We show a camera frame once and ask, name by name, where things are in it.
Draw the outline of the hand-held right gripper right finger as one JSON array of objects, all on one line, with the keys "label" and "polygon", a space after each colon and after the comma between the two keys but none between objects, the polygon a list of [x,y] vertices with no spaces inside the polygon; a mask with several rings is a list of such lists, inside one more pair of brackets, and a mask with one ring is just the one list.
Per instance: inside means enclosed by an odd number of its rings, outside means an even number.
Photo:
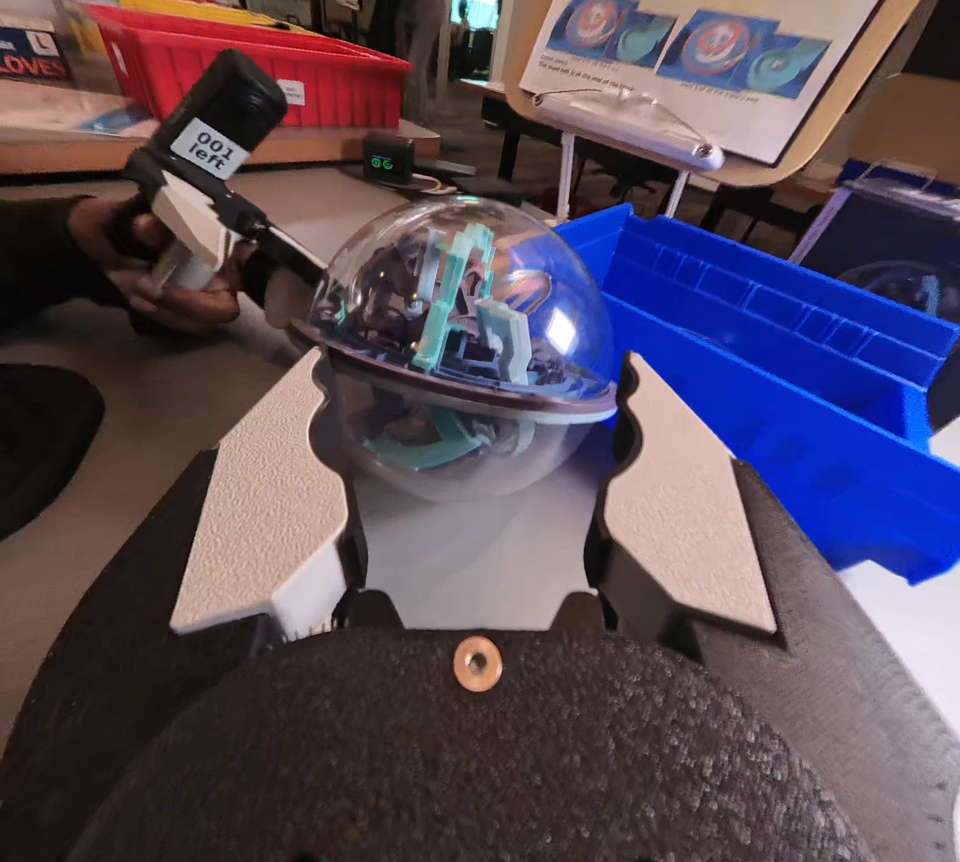
[{"label": "hand-held right gripper right finger", "polygon": [[679,619],[776,634],[731,452],[635,352],[617,401],[625,453],[601,488],[601,592],[618,619],[637,635]]}]

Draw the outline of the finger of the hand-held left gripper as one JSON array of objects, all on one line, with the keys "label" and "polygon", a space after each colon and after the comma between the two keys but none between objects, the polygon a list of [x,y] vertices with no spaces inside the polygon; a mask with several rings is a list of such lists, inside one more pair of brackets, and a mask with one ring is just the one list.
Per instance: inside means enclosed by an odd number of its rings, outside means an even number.
[{"label": "finger of the hand-held left gripper", "polygon": [[237,202],[233,231],[241,241],[252,244],[278,268],[292,272],[303,281],[328,277],[324,264],[302,244],[275,226],[258,207]]}]

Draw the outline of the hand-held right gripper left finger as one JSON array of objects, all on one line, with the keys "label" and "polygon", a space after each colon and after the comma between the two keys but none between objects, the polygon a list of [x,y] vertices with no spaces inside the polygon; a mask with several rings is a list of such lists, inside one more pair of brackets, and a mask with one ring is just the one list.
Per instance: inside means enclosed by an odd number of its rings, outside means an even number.
[{"label": "hand-held right gripper left finger", "polygon": [[304,354],[215,456],[170,628],[265,615],[282,635],[330,630],[368,553],[329,353]]}]

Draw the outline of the clear maze ball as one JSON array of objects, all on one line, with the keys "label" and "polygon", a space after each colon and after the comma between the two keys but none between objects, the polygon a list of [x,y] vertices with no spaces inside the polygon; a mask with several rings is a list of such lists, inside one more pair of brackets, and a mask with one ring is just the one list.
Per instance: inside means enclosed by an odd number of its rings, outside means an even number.
[{"label": "clear maze ball", "polygon": [[617,412],[611,321],[580,255],[520,208],[429,198],[358,230],[304,320],[345,451],[417,498],[506,496]]}]

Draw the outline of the person's left forearm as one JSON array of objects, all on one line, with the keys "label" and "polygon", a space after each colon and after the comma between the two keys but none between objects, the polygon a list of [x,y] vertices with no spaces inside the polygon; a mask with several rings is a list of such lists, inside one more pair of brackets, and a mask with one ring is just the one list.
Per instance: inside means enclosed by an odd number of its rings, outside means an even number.
[{"label": "person's left forearm", "polygon": [[69,220],[81,196],[1,202],[1,330],[85,297],[97,269]]}]

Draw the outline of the maze ball box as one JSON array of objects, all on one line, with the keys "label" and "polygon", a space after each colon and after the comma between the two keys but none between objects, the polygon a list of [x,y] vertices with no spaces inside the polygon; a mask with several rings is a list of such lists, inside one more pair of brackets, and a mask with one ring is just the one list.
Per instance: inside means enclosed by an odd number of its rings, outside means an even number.
[{"label": "maze ball box", "polygon": [[789,262],[958,324],[958,183],[852,161]]}]

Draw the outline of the person's left hand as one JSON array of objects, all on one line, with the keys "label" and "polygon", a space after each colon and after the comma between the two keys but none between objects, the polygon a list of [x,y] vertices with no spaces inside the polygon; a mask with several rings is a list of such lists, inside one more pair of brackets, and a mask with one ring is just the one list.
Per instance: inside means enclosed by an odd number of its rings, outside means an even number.
[{"label": "person's left hand", "polygon": [[119,252],[108,234],[122,207],[117,200],[85,197],[72,209],[68,228],[76,244],[97,263],[137,313],[135,327],[149,335],[206,337],[233,323],[240,315],[238,295],[242,271],[255,251],[250,243],[235,245],[232,254],[202,291],[157,289],[144,254],[162,255],[174,242],[173,234],[151,214],[141,214],[129,225],[126,246],[134,255]]}]

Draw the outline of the yellow plastic bin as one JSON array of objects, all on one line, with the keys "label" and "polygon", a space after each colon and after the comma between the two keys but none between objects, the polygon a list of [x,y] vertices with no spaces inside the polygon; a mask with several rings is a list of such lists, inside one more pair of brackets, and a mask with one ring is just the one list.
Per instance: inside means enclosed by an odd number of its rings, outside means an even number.
[{"label": "yellow plastic bin", "polygon": [[244,8],[220,4],[210,0],[119,0],[122,8],[129,11],[164,15],[207,23],[294,30],[267,15]]}]

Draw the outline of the small black device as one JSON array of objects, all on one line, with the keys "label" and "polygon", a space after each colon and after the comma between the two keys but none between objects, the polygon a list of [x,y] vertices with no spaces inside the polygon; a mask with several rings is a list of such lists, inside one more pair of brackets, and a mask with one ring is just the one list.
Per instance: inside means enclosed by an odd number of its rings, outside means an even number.
[{"label": "small black device", "polygon": [[362,143],[362,177],[367,183],[403,188],[414,181],[416,149],[413,140],[372,133]]}]

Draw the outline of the blue plastic tray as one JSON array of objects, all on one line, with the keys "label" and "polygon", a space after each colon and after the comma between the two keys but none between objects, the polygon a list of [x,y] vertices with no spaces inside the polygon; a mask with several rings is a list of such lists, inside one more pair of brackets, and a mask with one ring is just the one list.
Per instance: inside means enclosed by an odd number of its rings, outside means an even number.
[{"label": "blue plastic tray", "polygon": [[917,584],[959,555],[959,472],[928,391],[958,327],[678,220],[618,205],[556,227],[642,356],[836,570]]}]

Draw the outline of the glove box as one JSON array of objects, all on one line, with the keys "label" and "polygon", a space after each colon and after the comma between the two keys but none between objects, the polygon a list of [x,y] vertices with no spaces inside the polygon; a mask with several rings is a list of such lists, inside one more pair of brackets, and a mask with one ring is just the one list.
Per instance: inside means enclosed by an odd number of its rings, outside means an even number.
[{"label": "glove box", "polygon": [[51,84],[73,81],[52,23],[1,15],[1,78]]}]

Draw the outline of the instruction sheet board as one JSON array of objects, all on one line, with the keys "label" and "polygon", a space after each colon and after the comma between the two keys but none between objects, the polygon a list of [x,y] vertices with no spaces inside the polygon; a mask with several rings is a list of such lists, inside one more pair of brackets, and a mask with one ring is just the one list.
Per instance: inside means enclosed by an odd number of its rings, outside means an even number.
[{"label": "instruction sheet board", "polygon": [[510,108],[738,188],[809,163],[921,0],[531,0]]}]

